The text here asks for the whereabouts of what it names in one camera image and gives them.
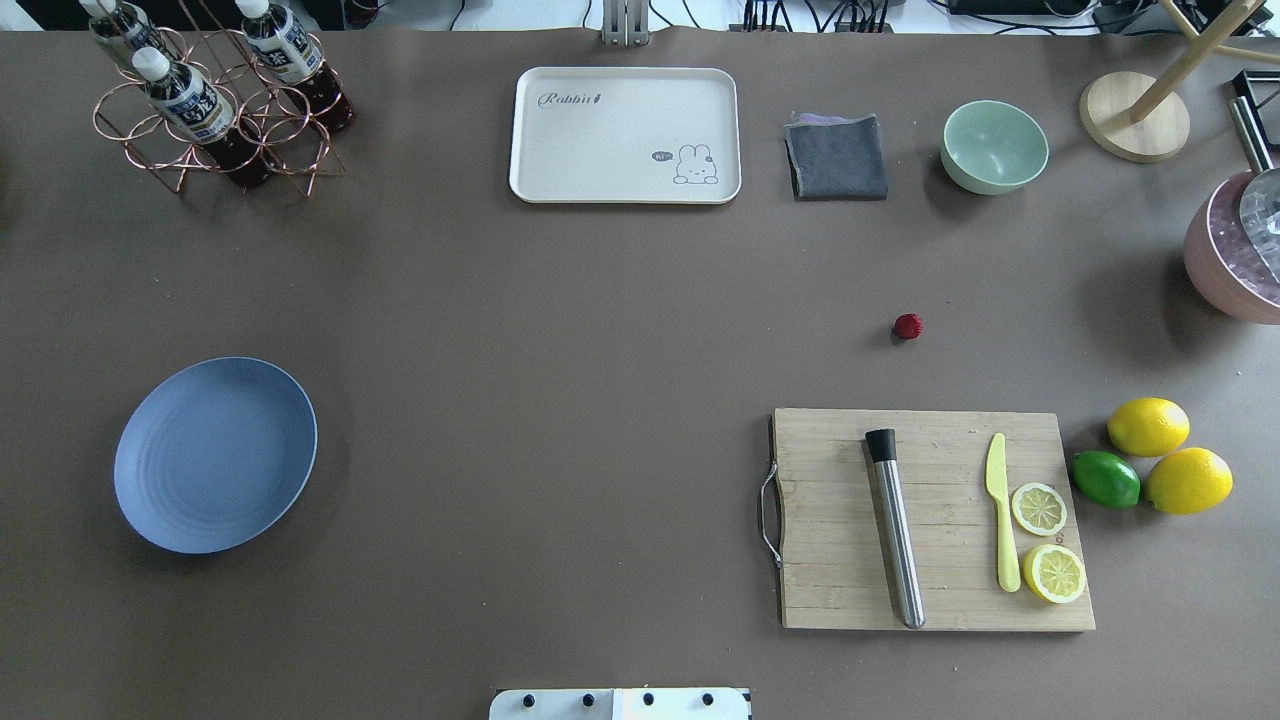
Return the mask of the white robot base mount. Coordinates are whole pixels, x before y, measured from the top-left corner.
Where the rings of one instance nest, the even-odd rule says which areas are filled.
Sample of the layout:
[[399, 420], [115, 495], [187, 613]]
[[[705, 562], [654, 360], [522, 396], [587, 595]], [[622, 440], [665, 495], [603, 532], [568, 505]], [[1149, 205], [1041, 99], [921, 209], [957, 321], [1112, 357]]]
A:
[[750, 691], [732, 687], [507, 689], [489, 719], [751, 719]]

